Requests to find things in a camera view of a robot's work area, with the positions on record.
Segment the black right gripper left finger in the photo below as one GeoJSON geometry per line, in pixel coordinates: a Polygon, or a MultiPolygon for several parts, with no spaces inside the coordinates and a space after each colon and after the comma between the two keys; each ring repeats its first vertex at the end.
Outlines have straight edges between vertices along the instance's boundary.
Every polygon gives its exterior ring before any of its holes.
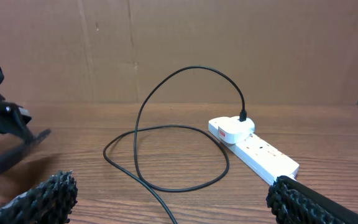
{"type": "Polygon", "coordinates": [[[77,203],[72,172],[59,171],[48,180],[0,207],[0,224],[66,224],[77,203]]]}

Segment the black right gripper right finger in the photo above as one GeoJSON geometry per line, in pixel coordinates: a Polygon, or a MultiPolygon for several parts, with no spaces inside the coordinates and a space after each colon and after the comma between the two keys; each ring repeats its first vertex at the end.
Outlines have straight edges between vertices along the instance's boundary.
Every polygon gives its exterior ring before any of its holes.
{"type": "Polygon", "coordinates": [[[358,213],[282,175],[266,198],[278,224],[358,224],[358,213]]]}

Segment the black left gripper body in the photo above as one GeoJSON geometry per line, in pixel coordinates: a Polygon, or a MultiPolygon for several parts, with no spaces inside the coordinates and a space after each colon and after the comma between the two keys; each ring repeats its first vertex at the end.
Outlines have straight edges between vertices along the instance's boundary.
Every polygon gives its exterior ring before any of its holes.
{"type": "Polygon", "coordinates": [[[32,133],[27,127],[32,119],[23,107],[6,102],[0,94],[0,134],[13,134],[23,140],[32,140],[32,133]]]}

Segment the blue Samsung smartphone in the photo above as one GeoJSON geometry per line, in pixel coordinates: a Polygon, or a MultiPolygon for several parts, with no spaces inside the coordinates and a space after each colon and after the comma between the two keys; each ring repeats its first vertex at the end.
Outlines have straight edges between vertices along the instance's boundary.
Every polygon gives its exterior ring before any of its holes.
{"type": "Polygon", "coordinates": [[[0,154],[0,175],[28,156],[50,133],[51,130],[49,129],[43,130],[35,137],[35,139],[29,142],[23,142],[22,144],[0,154]]]}

